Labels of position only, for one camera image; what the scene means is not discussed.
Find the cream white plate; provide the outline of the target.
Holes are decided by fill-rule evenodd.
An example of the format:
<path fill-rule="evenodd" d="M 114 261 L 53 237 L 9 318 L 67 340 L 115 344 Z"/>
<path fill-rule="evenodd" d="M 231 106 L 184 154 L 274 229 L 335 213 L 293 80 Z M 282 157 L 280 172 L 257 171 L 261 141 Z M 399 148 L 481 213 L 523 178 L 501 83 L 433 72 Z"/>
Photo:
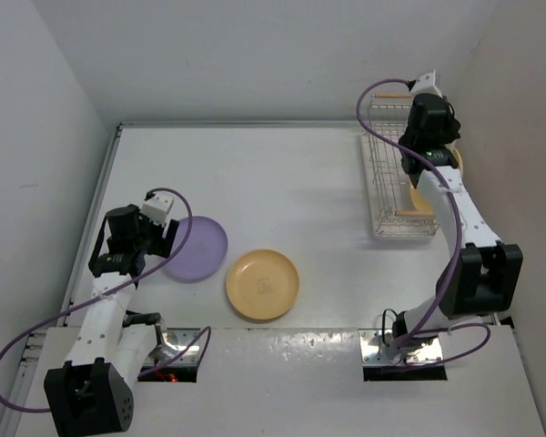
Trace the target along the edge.
<path fill-rule="evenodd" d="M 412 185 L 409 186 L 409 194 L 412 206 L 419 214 L 423 216 L 433 216 L 433 210 L 430 203 Z"/>

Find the purple plate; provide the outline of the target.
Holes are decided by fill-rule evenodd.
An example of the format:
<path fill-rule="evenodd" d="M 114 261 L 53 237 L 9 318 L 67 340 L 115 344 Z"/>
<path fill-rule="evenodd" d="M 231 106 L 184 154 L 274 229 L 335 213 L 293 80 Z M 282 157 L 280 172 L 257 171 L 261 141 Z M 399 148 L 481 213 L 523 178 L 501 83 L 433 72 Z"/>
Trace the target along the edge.
<path fill-rule="evenodd" d="M 194 216 L 186 244 L 163 271 L 179 282 L 199 282 L 218 271 L 227 252 L 228 235 L 224 228 L 212 218 Z"/>

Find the yellow plate front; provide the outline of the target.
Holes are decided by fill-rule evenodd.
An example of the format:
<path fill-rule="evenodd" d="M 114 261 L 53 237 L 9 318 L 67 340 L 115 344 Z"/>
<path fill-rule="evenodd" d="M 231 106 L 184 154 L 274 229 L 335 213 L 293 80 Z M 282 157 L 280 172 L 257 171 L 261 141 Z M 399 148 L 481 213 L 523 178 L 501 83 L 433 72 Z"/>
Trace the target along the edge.
<path fill-rule="evenodd" d="M 233 309 L 250 320 L 282 317 L 297 301 L 300 280 L 294 263 L 272 249 L 256 249 L 228 269 L 227 298 Z"/>

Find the yellow plate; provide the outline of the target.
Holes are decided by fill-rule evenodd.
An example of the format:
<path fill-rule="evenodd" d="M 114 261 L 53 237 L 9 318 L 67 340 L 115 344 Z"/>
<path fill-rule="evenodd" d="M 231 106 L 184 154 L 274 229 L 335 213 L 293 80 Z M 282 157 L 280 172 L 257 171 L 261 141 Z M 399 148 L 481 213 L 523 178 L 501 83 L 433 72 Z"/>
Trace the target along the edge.
<path fill-rule="evenodd" d="M 227 298 L 233 309 L 250 320 L 282 317 L 297 301 L 300 280 L 294 263 L 272 249 L 256 249 L 228 269 Z"/>
<path fill-rule="evenodd" d="M 456 148 L 454 148 L 454 149 L 451 151 L 451 153 L 452 153 L 452 155 L 454 156 L 454 158 L 456 159 L 456 161 L 457 161 L 457 163 L 458 163 L 460 174 L 463 175 L 464 163 L 463 163 L 463 159 L 462 159 L 461 153 L 460 153 L 459 150 L 456 149 Z"/>

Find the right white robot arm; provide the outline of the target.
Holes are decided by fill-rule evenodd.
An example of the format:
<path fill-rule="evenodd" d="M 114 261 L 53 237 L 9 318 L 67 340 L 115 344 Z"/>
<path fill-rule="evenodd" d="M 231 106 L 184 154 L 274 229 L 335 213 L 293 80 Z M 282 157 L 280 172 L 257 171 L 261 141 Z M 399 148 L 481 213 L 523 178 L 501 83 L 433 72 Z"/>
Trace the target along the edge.
<path fill-rule="evenodd" d="M 516 244 L 505 243 L 486 223 L 465 188 L 449 146 L 460 136 L 454 109 L 440 93 L 412 98 L 407 127 L 398 141 L 401 165 L 428 201 L 449 249 L 433 298 L 399 313 L 384 345 L 399 356 L 446 331 L 478 327 L 475 317 L 507 310 L 523 263 Z"/>

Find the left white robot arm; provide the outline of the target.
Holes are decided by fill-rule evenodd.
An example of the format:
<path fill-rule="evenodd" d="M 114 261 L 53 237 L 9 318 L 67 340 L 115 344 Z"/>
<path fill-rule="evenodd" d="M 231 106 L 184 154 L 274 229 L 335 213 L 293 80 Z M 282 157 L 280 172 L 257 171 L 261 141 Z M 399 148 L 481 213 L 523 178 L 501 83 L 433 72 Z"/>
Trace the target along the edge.
<path fill-rule="evenodd" d="M 160 344 L 156 313 L 131 319 L 145 257 L 167 258 L 178 223 L 173 199 L 155 195 L 141 206 L 109 210 L 88 262 L 89 305 L 62 367 L 47 371 L 45 395 L 60 436 L 125 432 L 133 420 L 133 386 L 147 355 Z"/>

